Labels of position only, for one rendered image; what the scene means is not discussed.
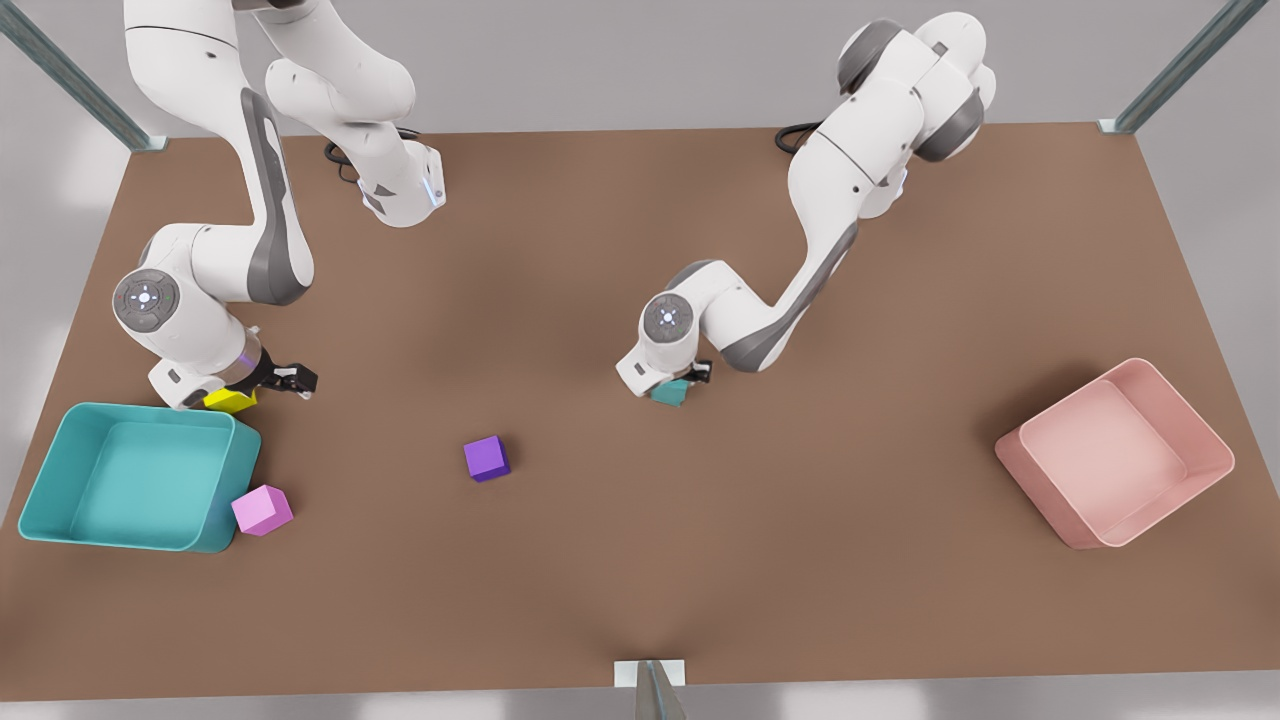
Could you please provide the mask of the pink cube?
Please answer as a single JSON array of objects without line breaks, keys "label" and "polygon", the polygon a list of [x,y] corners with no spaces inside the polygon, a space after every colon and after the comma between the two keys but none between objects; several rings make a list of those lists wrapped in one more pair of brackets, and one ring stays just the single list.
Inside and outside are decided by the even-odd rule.
[{"label": "pink cube", "polygon": [[273,486],[260,486],[230,503],[242,533],[265,536],[293,519],[285,493]]}]

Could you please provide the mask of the teal tray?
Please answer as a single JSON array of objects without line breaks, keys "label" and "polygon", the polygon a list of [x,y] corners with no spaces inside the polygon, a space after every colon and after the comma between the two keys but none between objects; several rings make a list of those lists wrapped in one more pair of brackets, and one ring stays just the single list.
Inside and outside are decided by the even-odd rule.
[{"label": "teal tray", "polygon": [[17,528],[28,541],[218,553],[262,439],[224,413],[84,402],[61,419]]}]

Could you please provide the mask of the purple cube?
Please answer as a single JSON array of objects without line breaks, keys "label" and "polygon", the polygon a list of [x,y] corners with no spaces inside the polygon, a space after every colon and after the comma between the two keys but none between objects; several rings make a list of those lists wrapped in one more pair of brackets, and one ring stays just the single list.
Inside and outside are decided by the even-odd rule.
[{"label": "purple cube", "polygon": [[506,446],[499,436],[489,436],[463,446],[468,475],[475,482],[511,474],[511,462]]}]

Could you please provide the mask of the pink tray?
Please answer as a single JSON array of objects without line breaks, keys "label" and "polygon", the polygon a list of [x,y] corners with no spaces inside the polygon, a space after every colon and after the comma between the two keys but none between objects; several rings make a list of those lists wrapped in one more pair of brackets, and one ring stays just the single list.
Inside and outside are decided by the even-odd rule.
[{"label": "pink tray", "polygon": [[995,454],[1073,550],[1130,543],[1235,468],[1219,433],[1142,357],[1000,437]]}]

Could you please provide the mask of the silver frame post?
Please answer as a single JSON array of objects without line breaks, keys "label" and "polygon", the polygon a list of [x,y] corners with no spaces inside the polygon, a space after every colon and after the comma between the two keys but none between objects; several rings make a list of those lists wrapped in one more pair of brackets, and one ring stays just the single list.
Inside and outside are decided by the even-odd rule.
[{"label": "silver frame post", "polygon": [[686,685],[686,661],[620,660],[613,664],[614,688],[635,689],[635,720],[687,720],[676,693]]},{"label": "silver frame post", "polygon": [[1270,1],[1228,0],[1117,117],[1097,120],[1100,132],[1135,135]]},{"label": "silver frame post", "polygon": [[13,0],[0,0],[0,33],[132,152],[161,152],[168,137],[148,135]]}]

